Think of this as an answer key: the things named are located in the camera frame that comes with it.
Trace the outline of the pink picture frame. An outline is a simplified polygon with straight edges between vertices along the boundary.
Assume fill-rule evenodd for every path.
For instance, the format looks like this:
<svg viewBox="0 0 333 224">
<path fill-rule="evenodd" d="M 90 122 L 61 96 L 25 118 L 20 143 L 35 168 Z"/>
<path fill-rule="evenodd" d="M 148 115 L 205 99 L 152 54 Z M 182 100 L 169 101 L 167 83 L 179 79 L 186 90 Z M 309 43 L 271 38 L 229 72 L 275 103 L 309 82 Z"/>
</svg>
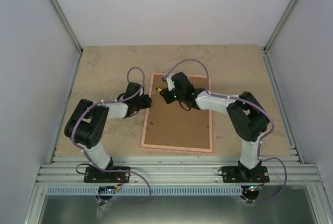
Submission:
<svg viewBox="0 0 333 224">
<path fill-rule="evenodd" d="M 153 72 L 149 96 L 151 107 L 146 110 L 141 147 L 182 152 L 213 152 L 212 112 L 191 109 L 175 101 L 166 104 L 157 91 L 166 88 L 163 73 Z"/>
</svg>

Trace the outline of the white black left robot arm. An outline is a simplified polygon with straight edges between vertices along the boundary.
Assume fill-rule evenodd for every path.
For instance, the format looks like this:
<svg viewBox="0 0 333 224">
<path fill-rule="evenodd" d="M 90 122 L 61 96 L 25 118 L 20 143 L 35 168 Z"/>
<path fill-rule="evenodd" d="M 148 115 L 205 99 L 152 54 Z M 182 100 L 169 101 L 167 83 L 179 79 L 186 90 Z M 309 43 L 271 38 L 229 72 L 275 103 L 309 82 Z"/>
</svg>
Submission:
<svg viewBox="0 0 333 224">
<path fill-rule="evenodd" d="M 106 121 L 114 118 L 129 118 L 137 112 L 151 107 L 152 99 L 145 93 L 143 85 L 129 82 L 126 91 L 115 100 L 94 103 L 87 99 L 79 101 L 69 118 L 64 134 L 86 156 L 96 169 L 102 182 L 114 176 L 113 160 L 105 151 L 101 138 Z"/>
</svg>

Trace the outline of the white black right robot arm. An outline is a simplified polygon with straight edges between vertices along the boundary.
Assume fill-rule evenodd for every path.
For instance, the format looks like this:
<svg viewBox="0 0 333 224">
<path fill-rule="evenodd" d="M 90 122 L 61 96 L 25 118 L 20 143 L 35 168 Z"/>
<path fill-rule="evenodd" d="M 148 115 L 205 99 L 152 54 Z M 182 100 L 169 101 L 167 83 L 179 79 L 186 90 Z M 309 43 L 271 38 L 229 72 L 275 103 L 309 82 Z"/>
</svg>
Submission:
<svg viewBox="0 0 333 224">
<path fill-rule="evenodd" d="M 229 96 L 195 88 L 182 72 L 164 75 L 162 80 L 168 87 L 160 89 L 159 93 L 167 104 L 178 101 L 189 109 L 210 110 L 229 116 L 236 134 L 242 140 L 239 177 L 245 182 L 256 178 L 257 167 L 261 165 L 259 146 L 270 120 L 255 97 L 247 91 L 239 96 Z"/>
</svg>

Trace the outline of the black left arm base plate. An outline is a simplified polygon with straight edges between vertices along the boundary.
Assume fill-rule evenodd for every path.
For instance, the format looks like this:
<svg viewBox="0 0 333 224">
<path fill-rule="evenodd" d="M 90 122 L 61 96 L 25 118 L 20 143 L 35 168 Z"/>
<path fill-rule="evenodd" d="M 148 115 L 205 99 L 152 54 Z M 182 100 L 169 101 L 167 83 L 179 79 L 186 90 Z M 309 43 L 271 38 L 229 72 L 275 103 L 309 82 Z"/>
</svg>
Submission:
<svg viewBox="0 0 333 224">
<path fill-rule="evenodd" d="M 130 167 L 126 166 L 115 166 L 113 169 L 114 173 L 107 173 L 89 166 L 85 170 L 84 182 L 85 183 L 117 183 L 123 184 L 128 183 L 130 179 Z"/>
</svg>

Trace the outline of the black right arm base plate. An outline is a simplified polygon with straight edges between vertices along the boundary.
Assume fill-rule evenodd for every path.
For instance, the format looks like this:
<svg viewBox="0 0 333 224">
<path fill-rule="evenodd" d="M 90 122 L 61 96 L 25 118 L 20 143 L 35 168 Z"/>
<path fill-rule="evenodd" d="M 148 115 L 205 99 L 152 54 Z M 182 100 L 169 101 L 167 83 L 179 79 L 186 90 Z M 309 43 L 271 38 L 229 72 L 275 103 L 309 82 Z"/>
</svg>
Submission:
<svg viewBox="0 0 333 224">
<path fill-rule="evenodd" d="M 240 168 L 238 166 L 223 166 L 222 177 L 224 183 L 264 183 L 270 182 L 266 166 L 254 169 Z"/>
</svg>

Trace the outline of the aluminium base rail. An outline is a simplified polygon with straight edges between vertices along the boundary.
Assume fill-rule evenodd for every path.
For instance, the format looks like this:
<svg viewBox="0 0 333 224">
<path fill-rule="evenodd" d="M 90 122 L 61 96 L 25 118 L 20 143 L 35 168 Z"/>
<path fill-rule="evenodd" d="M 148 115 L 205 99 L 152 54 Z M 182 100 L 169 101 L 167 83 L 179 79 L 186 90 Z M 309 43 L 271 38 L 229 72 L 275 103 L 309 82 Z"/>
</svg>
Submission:
<svg viewBox="0 0 333 224">
<path fill-rule="evenodd" d="M 222 166 L 234 166 L 237 157 L 232 156 L 115 156 L 116 166 L 129 166 L 134 174 L 131 185 L 222 185 L 217 174 Z M 40 166 L 36 183 L 38 185 L 81 185 L 84 176 L 76 170 L 78 164 L 86 163 L 82 156 L 56 156 L 50 164 Z M 297 156 L 282 156 L 280 159 L 263 162 L 267 167 L 270 184 L 319 185 L 322 177 L 314 164 L 302 164 Z"/>
</svg>

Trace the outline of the left aluminium corner post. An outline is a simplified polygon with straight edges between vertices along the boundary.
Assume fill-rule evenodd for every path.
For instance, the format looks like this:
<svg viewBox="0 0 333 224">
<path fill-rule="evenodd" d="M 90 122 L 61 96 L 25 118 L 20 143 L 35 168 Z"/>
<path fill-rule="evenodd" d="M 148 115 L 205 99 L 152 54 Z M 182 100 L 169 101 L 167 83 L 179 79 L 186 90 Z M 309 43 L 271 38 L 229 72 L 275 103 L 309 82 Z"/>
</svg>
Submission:
<svg viewBox="0 0 333 224">
<path fill-rule="evenodd" d="M 71 39 L 73 45 L 75 46 L 79 56 L 82 56 L 83 48 L 82 48 L 81 44 L 79 43 L 79 40 L 78 40 L 77 36 L 75 35 L 63 9 L 61 8 L 59 1 L 58 0 L 49 0 L 49 2 L 52 5 L 60 22 L 62 23 L 65 31 L 67 32 L 69 38 Z"/>
</svg>

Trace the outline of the aluminium corner post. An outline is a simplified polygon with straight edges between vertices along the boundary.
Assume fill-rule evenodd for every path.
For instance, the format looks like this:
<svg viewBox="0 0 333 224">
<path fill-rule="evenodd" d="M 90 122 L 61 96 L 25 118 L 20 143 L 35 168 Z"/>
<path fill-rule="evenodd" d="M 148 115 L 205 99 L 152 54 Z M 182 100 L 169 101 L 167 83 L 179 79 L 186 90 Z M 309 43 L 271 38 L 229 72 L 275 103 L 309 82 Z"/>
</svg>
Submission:
<svg viewBox="0 0 333 224">
<path fill-rule="evenodd" d="M 299 0 L 290 0 L 286 9 L 284 10 L 282 16 L 280 17 L 274 31 L 270 35 L 268 41 L 266 44 L 263 46 L 263 52 L 267 55 L 270 48 L 273 46 L 275 40 L 277 39 L 278 35 L 280 34 L 281 30 L 285 26 L 286 22 L 288 21 L 289 17 L 291 16 L 292 12 L 297 6 L 297 3 Z"/>
<path fill-rule="evenodd" d="M 83 48 L 82 48 L 81 44 L 79 43 L 79 40 L 78 40 L 77 36 L 75 35 L 63 9 L 61 8 L 59 1 L 58 0 L 49 0 L 49 2 L 52 5 L 60 22 L 62 23 L 65 31 L 67 32 L 69 38 L 71 39 L 73 45 L 75 46 L 79 56 L 82 56 Z"/>
</svg>

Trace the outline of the right aluminium corner post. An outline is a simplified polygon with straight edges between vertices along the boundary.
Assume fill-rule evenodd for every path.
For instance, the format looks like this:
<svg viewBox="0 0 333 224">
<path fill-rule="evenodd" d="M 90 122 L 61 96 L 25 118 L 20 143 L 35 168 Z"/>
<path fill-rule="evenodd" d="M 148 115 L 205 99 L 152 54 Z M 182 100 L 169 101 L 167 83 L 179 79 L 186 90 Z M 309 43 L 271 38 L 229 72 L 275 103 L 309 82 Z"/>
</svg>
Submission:
<svg viewBox="0 0 333 224">
<path fill-rule="evenodd" d="M 291 16 L 292 12 L 297 6 L 297 3 L 299 0 L 290 0 L 286 9 L 284 10 L 282 16 L 280 17 L 274 31 L 270 35 L 268 41 L 266 44 L 263 46 L 263 52 L 267 55 L 270 48 L 273 46 L 275 40 L 277 39 L 278 35 L 280 34 L 281 30 L 285 26 L 286 22 L 288 21 L 289 17 Z"/>
</svg>

